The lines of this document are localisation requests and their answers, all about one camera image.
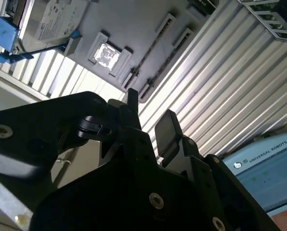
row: touchscreen display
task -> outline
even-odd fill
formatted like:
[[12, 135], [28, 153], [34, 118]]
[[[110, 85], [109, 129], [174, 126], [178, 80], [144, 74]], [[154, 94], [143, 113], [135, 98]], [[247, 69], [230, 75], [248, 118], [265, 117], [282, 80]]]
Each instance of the touchscreen display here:
[[236, 177], [266, 211], [287, 204], [287, 148]]

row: corrugated metal wall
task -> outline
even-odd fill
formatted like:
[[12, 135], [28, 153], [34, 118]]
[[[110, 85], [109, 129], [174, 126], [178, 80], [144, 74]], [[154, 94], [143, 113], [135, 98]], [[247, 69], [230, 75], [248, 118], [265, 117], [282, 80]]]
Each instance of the corrugated metal wall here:
[[287, 43], [275, 41], [235, 0], [221, 1], [146, 104], [140, 120], [156, 150], [154, 126], [177, 113], [202, 155], [230, 152], [287, 127]]

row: blue clamp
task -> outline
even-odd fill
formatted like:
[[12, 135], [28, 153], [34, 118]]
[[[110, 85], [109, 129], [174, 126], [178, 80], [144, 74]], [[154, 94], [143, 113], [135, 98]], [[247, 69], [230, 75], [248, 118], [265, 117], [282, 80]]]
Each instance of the blue clamp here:
[[[9, 21], [8, 17], [0, 17], [0, 46], [5, 49], [4, 52], [0, 53], [0, 63], [13, 64], [24, 59], [28, 60], [33, 59], [33, 54], [50, 51], [54, 49], [59, 49], [61, 52], [64, 52], [67, 47], [66, 43], [50, 48], [45, 48], [39, 51], [27, 52], [23, 54], [10, 54], [14, 50], [18, 33], [19, 33], [18, 28]], [[78, 37], [80, 37], [80, 33], [77, 30], [75, 30], [70, 36], [70, 38], [73, 39]]]
[[9, 19], [0, 17], [0, 46], [12, 53], [19, 29]]

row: hard drive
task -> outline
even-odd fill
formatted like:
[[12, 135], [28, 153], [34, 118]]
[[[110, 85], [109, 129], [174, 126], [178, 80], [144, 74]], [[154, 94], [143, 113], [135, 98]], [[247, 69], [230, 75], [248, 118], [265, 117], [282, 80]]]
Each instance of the hard drive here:
[[66, 43], [88, 4], [87, 0], [8, 0], [8, 21], [18, 29], [10, 53], [39, 51]]

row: white label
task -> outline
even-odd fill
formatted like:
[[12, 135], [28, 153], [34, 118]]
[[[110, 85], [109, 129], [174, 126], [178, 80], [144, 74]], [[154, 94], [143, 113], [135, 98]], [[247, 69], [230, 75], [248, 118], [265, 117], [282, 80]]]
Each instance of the white label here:
[[36, 42], [69, 37], [80, 24], [87, 0], [51, 0], [36, 32]]

